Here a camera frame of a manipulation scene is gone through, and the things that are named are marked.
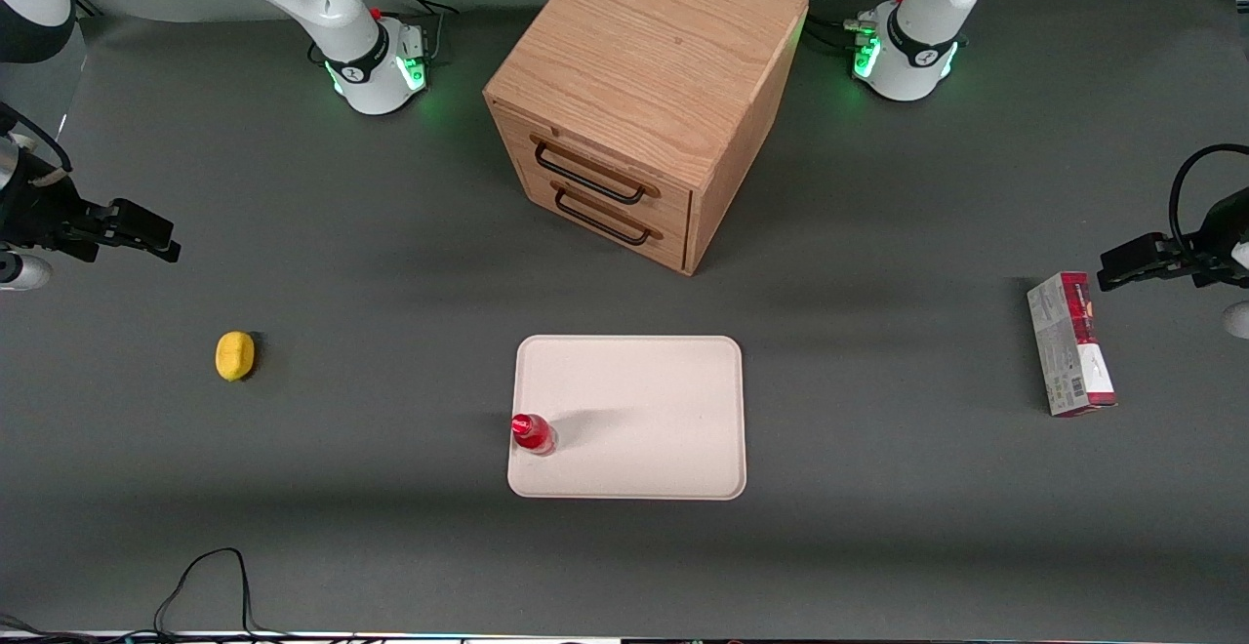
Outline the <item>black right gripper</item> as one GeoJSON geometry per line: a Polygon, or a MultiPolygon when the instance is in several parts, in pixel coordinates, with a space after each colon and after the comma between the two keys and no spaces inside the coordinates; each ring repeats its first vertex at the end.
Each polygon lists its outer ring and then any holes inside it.
{"type": "Polygon", "coordinates": [[[42,159],[20,159],[2,187],[1,241],[17,250],[52,250],[81,262],[97,261],[100,247],[140,250],[162,262],[179,262],[181,245],[174,223],[127,198],[102,205],[82,198],[72,178],[54,176],[42,159]]]}

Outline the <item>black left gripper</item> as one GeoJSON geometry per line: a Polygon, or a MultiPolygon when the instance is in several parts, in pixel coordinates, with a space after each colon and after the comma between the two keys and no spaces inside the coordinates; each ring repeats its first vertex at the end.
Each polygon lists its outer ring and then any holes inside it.
{"type": "Polygon", "coordinates": [[[1102,270],[1097,273],[1103,293],[1123,288],[1124,285],[1147,280],[1174,280],[1192,276],[1195,288],[1224,283],[1248,288],[1247,265],[1234,257],[1239,245],[1247,245],[1248,190],[1228,195],[1214,203],[1202,226],[1187,235],[1187,245],[1197,261],[1192,273],[1189,257],[1173,236],[1144,233],[1133,240],[1130,248],[1108,250],[1102,253],[1102,270]]]}

